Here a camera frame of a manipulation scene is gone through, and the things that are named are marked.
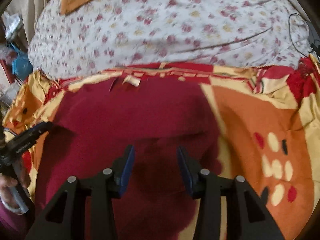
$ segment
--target black cable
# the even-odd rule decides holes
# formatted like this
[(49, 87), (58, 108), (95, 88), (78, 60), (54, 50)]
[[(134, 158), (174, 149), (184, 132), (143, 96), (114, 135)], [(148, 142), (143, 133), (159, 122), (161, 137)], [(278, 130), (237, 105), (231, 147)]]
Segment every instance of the black cable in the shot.
[[(316, 41), (318, 41), (319, 43), (320, 43), (320, 40), (318, 40), (318, 39), (316, 39), (315, 40), (315, 37), (314, 37), (314, 35), (313, 35), (313, 32), (311, 32), (311, 34), (312, 34), (312, 37), (313, 37), (313, 39), (314, 39), (314, 41), (315, 41), (315, 46), (316, 46)], [(312, 51), (311, 51), (311, 53), (312, 52), (314, 52), (315, 54), (316, 54), (316, 56), (317, 56), (317, 58), (318, 58), (318, 62), (320, 63), (320, 58), (319, 58), (319, 56), (318, 56), (318, 54), (316, 53), (316, 51), (312, 48)]]
[(289, 22), (289, 37), (290, 37), (290, 41), (291, 41), (291, 43), (292, 43), (292, 46), (296, 49), (297, 52), (299, 52), (299, 53), (300, 53), (301, 55), (303, 55), (304, 57), (308, 57), (308, 56), (304, 55), (300, 50), (298, 50), (297, 47), (295, 46), (295, 44), (294, 44), (293, 41), (292, 41), (291, 29), (290, 29), (290, 19), (291, 19), (291, 17), (294, 16), (294, 15), (300, 16), (300, 17), (305, 21), (305, 23), (307, 24), (306, 20), (305, 20), (300, 14), (298, 14), (298, 13), (292, 13), (292, 14), (290, 14), (290, 15), (289, 15), (289, 19), (288, 19), (288, 22)]

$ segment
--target maroon fabric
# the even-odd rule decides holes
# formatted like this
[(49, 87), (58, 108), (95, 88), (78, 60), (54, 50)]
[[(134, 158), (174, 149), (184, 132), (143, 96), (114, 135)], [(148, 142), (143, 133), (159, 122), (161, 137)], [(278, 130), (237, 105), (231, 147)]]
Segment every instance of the maroon fabric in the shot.
[(6, 210), (0, 201), (0, 240), (21, 240), (26, 233), (25, 217)]
[(36, 183), (36, 212), (65, 180), (94, 176), (136, 150), (126, 194), (113, 201), (119, 240), (174, 240), (193, 218), (195, 201), (183, 187), (177, 146), (219, 170), (218, 128), (198, 84), (152, 78), (135, 88), (118, 80), (67, 92), (46, 138)]

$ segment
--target human hand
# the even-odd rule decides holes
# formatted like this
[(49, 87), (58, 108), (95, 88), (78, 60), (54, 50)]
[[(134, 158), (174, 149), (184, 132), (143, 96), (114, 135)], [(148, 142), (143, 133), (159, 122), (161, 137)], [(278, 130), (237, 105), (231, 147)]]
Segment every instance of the human hand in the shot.
[[(21, 163), (20, 182), (24, 188), (27, 188), (30, 185), (30, 177), (27, 169), (23, 164), (22, 159), (20, 160), (20, 163)], [(17, 184), (18, 184), (17, 180), (0, 173), (0, 196), (2, 200), (8, 204), (8, 206), (14, 209), (19, 208), (19, 206), (15, 202), (9, 187), (15, 187)]]

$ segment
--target black device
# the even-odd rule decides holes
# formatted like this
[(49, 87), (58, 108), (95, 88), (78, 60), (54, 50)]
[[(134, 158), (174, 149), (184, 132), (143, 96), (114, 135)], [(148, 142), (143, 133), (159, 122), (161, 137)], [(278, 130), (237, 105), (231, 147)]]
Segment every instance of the black device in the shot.
[[(242, 176), (218, 177), (203, 169), (183, 147), (177, 160), (186, 191), (200, 198), (193, 240), (220, 238), (221, 196), (227, 197), (228, 240), (284, 240), (276, 222), (250, 184)], [(36, 219), (25, 240), (83, 240), (85, 200), (91, 196), (91, 240), (116, 240), (112, 198), (120, 198), (128, 185), (134, 148), (95, 177), (78, 180), (71, 176)]]
[(21, 213), (26, 214), (30, 223), (34, 220), (34, 203), (28, 195), (28, 191), (22, 187), (16, 174), (14, 165), (19, 162), (22, 154), (36, 144), (36, 140), (52, 128), (51, 122), (41, 122), (34, 127), (15, 136), (9, 142), (4, 140), (4, 129), (0, 131), (0, 173), (12, 177), (18, 181), (16, 187), (10, 191), (20, 207)]
[(284, 240), (266, 203), (243, 176), (218, 177), (183, 147), (177, 149), (177, 158), (186, 191), (201, 199), (193, 240), (220, 239), (221, 196), (227, 199), (227, 240)]
[(112, 198), (121, 198), (127, 189), (134, 163), (129, 145), (111, 168), (89, 179), (70, 176), (36, 218), (25, 240), (82, 240), (85, 201), (91, 196), (90, 234), (92, 240), (116, 240)]

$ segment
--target blue plastic bag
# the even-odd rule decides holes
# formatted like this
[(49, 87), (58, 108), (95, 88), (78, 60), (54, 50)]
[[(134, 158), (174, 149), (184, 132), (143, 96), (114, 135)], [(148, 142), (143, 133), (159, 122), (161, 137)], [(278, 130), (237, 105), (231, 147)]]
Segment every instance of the blue plastic bag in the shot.
[(10, 45), (17, 53), (17, 58), (12, 61), (12, 74), (24, 81), (32, 73), (33, 65), (30, 63), (27, 53), (19, 50), (13, 44)]

